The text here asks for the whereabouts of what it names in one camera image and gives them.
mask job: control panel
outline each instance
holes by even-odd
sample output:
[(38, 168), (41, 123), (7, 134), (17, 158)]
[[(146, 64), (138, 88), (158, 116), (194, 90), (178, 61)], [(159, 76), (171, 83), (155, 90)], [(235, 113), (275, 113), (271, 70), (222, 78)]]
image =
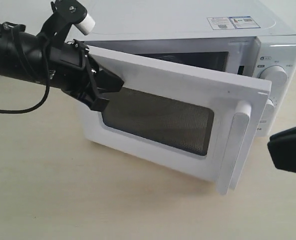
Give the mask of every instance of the control panel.
[(263, 137), (270, 132), (296, 70), (296, 35), (259, 36), (252, 53), (257, 57), (251, 63), (250, 75), (272, 82), (270, 97), (257, 130), (257, 136)]

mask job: microwave top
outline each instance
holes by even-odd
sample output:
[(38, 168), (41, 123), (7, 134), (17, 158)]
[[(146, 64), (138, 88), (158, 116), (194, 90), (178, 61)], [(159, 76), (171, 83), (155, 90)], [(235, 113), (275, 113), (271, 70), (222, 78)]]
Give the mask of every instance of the microwave top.
[(92, 0), (88, 13), (96, 21), (83, 36), (71, 39), (126, 41), (235, 38), (296, 35), (258, 0)]

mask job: wooden table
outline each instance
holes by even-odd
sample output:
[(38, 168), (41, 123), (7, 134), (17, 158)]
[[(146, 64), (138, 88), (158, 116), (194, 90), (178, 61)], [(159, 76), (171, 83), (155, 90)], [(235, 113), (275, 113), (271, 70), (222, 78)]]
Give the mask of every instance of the wooden table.
[[(0, 108), (44, 87), (0, 78)], [(273, 132), (296, 126), (296, 76)], [(296, 240), (296, 174), (257, 138), (240, 183), (215, 185), (82, 135), (74, 100), (53, 89), (39, 110), (0, 115), (0, 240)]]

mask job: open microwave door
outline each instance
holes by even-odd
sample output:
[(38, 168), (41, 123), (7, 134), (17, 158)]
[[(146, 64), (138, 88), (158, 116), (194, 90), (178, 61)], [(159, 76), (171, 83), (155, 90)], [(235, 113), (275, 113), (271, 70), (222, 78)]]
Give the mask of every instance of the open microwave door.
[(95, 142), (235, 188), (270, 94), (271, 83), (91, 47), (121, 77), (104, 113), (80, 104), (85, 136)]

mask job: tabletop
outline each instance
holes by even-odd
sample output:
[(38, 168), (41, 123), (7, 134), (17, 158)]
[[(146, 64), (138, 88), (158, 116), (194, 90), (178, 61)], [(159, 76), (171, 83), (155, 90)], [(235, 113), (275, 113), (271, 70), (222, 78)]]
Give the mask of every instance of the tabletop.
[[(44, 86), (0, 77), (0, 108)], [(235, 191), (90, 142), (75, 100), (52, 89), (38, 110), (0, 114), (0, 240), (296, 240), (296, 174), (256, 138)], [(296, 126), (296, 75), (272, 134)]]

